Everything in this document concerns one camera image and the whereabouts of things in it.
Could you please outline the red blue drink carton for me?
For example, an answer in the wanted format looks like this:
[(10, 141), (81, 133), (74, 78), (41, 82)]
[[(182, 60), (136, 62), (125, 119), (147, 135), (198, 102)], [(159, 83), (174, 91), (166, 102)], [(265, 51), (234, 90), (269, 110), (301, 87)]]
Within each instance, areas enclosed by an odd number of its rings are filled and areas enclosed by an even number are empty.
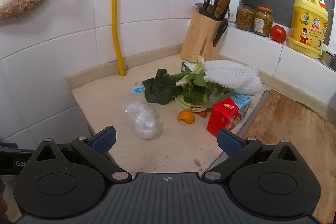
[(234, 94), (211, 108), (207, 131), (217, 137), (220, 129), (231, 131), (246, 116), (252, 102), (250, 96)]

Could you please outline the clear plastic bag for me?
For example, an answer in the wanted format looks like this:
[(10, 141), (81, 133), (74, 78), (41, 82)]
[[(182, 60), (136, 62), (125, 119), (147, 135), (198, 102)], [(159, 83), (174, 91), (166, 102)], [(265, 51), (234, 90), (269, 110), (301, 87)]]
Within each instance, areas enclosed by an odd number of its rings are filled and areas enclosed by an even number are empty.
[(163, 122), (153, 106), (146, 102), (130, 103), (126, 109), (131, 127), (136, 134), (144, 140), (159, 138), (163, 133)]

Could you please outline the light green cabbage leaves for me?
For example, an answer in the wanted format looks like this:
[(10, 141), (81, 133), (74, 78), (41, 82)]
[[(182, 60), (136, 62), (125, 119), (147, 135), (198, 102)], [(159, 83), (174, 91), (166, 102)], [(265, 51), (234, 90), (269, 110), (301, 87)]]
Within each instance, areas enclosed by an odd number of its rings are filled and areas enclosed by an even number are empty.
[(194, 113), (210, 109), (234, 93), (233, 89), (206, 82), (204, 64), (204, 58), (198, 56), (192, 71), (183, 71), (172, 76), (176, 86), (181, 90), (174, 98), (175, 102), (179, 107)]

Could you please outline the white foam fruit net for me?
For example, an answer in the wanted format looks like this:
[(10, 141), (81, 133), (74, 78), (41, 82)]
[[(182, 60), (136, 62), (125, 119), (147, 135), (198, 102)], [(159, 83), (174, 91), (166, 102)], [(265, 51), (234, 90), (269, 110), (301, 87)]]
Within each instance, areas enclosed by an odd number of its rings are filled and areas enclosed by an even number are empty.
[(261, 86), (256, 68), (233, 61), (206, 61), (203, 71), (205, 82), (216, 83), (235, 91), (247, 88), (249, 84), (256, 84), (258, 88)]

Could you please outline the black kitchen scissors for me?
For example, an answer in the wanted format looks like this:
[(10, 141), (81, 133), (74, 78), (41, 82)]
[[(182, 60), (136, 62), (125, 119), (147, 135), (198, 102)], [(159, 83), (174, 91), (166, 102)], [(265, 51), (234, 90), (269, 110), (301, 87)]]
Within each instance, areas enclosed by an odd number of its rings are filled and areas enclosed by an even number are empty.
[(220, 26), (219, 26), (219, 28), (218, 28), (218, 30), (217, 30), (217, 34), (216, 34), (216, 36), (215, 36), (215, 38), (214, 38), (214, 41), (213, 41), (213, 46), (214, 46), (214, 47), (217, 46), (219, 40), (221, 39), (222, 35), (223, 35), (224, 32), (226, 31), (227, 27), (228, 27), (228, 20), (224, 19), (224, 20), (221, 22), (221, 24), (220, 24)]

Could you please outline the wooden cutting board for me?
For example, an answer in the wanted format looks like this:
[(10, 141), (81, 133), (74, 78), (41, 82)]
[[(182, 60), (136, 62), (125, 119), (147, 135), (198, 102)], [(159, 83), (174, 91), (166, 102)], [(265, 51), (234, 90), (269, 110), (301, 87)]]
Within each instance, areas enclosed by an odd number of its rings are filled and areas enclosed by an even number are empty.
[(321, 198), (314, 211), (320, 223), (335, 217), (335, 124), (303, 104), (276, 91), (265, 91), (244, 134), (264, 144), (288, 139), (297, 148), (321, 185)]

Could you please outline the orange peel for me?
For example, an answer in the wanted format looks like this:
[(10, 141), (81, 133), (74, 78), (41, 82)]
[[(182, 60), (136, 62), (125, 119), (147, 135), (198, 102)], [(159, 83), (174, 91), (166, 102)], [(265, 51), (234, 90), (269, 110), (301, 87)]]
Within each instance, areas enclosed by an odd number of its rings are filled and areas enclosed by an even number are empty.
[(194, 113), (190, 110), (182, 110), (177, 116), (177, 121), (183, 121), (187, 124), (193, 124), (195, 122)]

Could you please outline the green white box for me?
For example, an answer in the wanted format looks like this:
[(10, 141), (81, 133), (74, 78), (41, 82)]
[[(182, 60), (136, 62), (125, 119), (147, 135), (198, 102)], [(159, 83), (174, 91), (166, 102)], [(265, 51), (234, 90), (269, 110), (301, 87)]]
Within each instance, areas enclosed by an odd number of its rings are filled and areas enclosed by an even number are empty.
[(188, 61), (182, 61), (181, 64), (181, 72), (182, 73), (191, 73), (196, 67), (195, 63), (191, 63)]

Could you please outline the wooden knife block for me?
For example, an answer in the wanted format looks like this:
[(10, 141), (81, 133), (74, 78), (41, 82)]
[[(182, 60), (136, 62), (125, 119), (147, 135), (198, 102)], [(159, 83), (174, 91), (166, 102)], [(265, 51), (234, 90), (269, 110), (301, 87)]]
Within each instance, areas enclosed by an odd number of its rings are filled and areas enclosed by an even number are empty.
[(213, 20), (195, 11), (187, 30), (186, 38), (181, 51), (181, 59), (197, 62), (198, 56), (205, 61), (219, 59), (220, 43), (214, 46), (221, 21)]

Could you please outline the red tomato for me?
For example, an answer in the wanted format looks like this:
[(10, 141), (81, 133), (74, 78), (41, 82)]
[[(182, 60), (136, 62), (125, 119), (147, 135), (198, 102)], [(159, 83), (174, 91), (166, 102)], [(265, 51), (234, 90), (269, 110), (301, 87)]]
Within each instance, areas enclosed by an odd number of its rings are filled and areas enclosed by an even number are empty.
[(275, 25), (271, 28), (269, 36), (273, 41), (283, 43), (287, 38), (287, 33), (283, 27)]

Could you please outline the steel bowl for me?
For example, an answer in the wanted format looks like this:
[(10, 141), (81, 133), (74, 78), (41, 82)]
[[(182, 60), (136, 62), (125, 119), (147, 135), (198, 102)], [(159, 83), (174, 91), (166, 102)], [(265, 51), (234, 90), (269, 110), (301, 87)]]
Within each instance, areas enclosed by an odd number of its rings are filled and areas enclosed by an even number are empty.
[(320, 62), (332, 71), (336, 71), (336, 58), (334, 53), (323, 50)]

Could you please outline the glass jar orange lid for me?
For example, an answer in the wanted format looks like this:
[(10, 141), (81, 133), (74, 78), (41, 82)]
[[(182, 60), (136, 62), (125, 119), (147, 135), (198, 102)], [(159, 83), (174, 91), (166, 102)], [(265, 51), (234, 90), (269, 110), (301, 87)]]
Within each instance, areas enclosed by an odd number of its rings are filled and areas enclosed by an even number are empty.
[(255, 34), (268, 37), (273, 26), (273, 10), (259, 6), (255, 14), (254, 28)]

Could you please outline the hanging bag of grains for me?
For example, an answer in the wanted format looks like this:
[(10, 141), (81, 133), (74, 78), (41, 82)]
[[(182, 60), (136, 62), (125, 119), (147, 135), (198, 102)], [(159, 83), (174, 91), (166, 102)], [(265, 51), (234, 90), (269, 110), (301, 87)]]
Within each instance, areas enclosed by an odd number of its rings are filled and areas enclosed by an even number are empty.
[(18, 19), (44, 4), (47, 0), (1, 0), (1, 22)]

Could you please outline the yellow pipe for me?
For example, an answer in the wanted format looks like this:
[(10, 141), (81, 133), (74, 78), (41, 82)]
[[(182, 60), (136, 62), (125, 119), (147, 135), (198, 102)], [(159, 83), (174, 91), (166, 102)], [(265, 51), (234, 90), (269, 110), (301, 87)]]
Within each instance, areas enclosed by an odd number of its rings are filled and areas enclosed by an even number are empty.
[(123, 57), (120, 48), (120, 42), (118, 39), (118, 13), (117, 13), (117, 0), (111, 0), (111, 21), (112, 21), (112, 39), (114, 45), (114, 51), (116, 54), (118, 72), (120, 76), (124, 76), (125, 66), (123, 63)]

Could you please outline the wooden handled knife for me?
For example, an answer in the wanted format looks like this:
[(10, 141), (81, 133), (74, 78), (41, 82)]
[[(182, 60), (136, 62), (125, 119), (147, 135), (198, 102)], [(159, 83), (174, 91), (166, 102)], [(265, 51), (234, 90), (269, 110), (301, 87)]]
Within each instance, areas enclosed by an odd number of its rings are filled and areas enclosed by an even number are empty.
[(225, 14), (228, 6), (230, 5), (231, 0), (218, 0), (215, 9), (215, 16), (220, 18), (223, 14)]

